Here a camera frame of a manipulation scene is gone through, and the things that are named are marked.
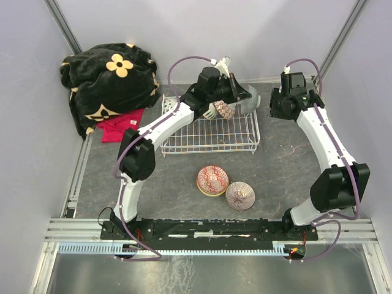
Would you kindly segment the red patterned bowl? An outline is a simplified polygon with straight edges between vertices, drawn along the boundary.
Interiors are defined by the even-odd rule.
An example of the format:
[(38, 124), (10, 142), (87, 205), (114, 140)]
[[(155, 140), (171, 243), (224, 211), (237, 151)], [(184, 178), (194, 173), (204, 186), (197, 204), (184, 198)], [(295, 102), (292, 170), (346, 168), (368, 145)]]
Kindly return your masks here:
[(163, 98), (163, 104), (162, 104), (162, 113), (168, 113), (170, 112), (173, 108), (176, 108), (178, 102), (176, 97), (164, 97)]

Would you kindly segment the white wire dish rack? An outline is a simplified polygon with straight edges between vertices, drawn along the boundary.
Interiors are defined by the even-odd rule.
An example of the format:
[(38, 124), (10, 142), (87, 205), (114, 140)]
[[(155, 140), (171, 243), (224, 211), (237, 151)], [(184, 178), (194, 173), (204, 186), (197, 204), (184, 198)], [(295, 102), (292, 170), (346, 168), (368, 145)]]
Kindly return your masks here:
[(169, 154), (251, 152), (260, 143), (257, 112), (242, 114), (240, 106), (231, 119), (217, 115), (212, 120), (205, 117), (177, 130), (161, 145), (163, 156)]

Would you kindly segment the blue triangle patterned bowl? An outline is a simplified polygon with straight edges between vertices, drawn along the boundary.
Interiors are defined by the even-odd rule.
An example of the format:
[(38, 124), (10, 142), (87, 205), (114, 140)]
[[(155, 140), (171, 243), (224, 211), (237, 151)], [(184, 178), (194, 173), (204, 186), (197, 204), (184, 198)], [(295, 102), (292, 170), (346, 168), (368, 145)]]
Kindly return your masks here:
[(236, 104), (227, 104), (223, 100), (220, 100), (215, 102), (214, 106), (224, 119), (232, 119), (235, 116)]

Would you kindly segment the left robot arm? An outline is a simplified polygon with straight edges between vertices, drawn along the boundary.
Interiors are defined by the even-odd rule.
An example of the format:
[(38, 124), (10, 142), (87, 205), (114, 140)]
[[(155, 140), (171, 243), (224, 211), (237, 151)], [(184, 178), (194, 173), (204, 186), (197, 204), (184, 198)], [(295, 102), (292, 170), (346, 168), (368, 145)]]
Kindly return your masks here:
[(123, 239), (135, 233), (137, 203), (141, 188), (155, 167), (155, 151), (170, 135), (203, 116), (214, 102), (237, 104), (254, 97), (233, 73), (205, 67), (196, 83), (177, 99), (175, 107), (140, 130), (130, 129), (123, 136), (114, 175), (121, 180), (119, 197), (110, 221)]

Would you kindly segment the grey geometric patterned bowl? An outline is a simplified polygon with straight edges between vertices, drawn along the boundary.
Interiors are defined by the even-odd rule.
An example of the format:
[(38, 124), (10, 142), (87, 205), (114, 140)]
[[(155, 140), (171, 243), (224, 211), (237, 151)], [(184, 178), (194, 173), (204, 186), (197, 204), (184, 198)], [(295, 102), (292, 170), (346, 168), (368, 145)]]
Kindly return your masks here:
[(261, 103), (261, 96), (253, 86), (247, 85), (246, 90), (251, 94), (251, 97), (241, 101), (240, 112), (242, 115), (252, 113)]

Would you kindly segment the multicolour bowl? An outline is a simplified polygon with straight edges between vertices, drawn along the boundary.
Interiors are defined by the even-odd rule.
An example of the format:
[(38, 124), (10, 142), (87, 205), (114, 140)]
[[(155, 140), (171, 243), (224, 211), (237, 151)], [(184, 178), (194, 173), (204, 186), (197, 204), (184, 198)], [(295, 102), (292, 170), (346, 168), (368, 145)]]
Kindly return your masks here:
[(198, 189), (209, 197), (224, 194), (229, 184), (227, 172), (216, 165), (205, 166), (197, 174)]

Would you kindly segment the purple striped bowl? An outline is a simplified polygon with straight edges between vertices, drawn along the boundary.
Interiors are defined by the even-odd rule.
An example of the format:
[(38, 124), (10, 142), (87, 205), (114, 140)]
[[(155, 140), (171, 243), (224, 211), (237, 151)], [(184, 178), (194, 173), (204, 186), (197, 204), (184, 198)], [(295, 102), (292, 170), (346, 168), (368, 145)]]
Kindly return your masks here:
[(236, 211), (247, 211), (255, 204), (255, 192), (245, 182), (233, 182), (227, 187), (225, 201), (229, 207)]

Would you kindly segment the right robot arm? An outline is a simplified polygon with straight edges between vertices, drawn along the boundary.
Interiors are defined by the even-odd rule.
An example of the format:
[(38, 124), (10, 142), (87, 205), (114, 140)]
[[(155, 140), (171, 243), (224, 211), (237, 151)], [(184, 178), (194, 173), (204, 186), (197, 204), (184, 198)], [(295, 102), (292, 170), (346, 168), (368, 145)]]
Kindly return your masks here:
[[(367, 164), (359, 164), (345, 149), (321, 97), (307, 89), (304, 75), (285, 69), (280, 87), (272, 90), (269, 107), (272, 117), (297, 123), (307, 136), (321, 170), (310, 188), (309, 198), (285, 212), (281, 224), (283, 236), (296, 239), (303, 233), (303, 226), (317, 224), (329, 216), (357, 219), (370, 169)], [(345, 216), (341, 210), (346, 208), (356, 208), (357, 212), (353, 217)]]

